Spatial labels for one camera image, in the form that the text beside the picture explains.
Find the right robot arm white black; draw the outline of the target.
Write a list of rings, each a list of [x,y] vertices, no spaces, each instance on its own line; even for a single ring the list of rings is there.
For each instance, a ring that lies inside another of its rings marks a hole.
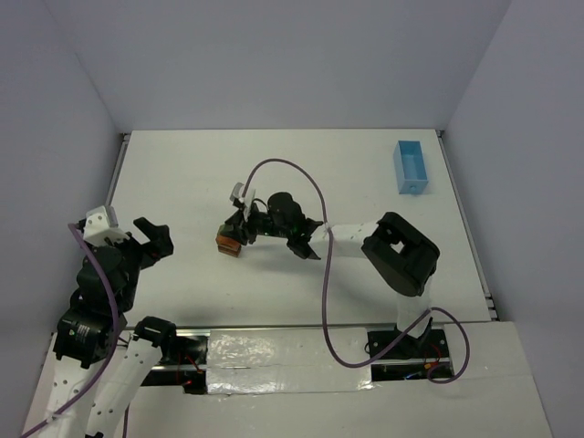
[[[218,250],[239,256],[257,237],[284,239],[287,248],[304,260],[319,260],[323,252],[369,260],[390,289],[397,293],[397,330],[420,338],[430,323],[426,293],[440,251],[435,243],[394,212],[370,223],[329,225],[307,217],[287,192],[271,195],[266,209],[256,200],[231,197],[236,208],[220,225]]]

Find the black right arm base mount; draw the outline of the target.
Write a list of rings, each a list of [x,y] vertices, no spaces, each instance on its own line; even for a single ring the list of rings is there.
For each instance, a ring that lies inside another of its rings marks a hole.
[[[429,362],[430,359],[442,360],[449,357],[444,330],[434,328],[432,319],[419,338],[407,335],[381,356],[380,353],[400,334],[401,332],[395,326],[368,328],[364,350],[370,358],[376,358],[376,361],[424,360]]]

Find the blue plastic box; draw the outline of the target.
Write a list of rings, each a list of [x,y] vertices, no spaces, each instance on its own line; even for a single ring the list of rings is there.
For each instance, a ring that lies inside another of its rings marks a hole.
[[[393,163],[399,194],[422,194],[429,182],[419,141],[398,141]]]

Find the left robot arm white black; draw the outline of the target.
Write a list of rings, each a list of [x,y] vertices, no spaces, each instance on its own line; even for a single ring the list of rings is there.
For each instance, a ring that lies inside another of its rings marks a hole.
[[[142,270],[173,253],[170,229],[146,218],[134,225],[137,241],[104,213],[70,224],[84,253],[78,287],[57,324],[54,377],[42,437],[111,437],[139,387],[177,338],[170,321],[146,317],[130,335],[121,360],[106,372],[126,328]]]

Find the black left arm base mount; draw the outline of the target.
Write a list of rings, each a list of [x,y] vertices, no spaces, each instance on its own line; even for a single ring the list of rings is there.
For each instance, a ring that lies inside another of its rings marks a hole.
[[[174,324],[149,319],[135,327],[106,382],[125,394],[141,387],[173,387],[204,395],[207,352],[207,336],[183,336]]]

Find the orange arch wood block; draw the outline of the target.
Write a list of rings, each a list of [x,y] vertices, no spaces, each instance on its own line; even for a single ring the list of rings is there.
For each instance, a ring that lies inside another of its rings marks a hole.
[[[240,247],[241,243],[238,242],[236,239],[234,239],[233,237],[229,236],[229,235],[221,235],[218,234],[215,238],[215,242],[217,243],[218,246],[225,246],[225,247]]]

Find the light tan rectangular wood block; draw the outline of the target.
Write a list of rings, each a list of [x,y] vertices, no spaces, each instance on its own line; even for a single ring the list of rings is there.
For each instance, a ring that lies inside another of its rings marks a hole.
[[[240,245],[219,245],[218,251],[219,251],[219,248],[224,248],[224,249],[230,250],[230,251],[241,251]]]

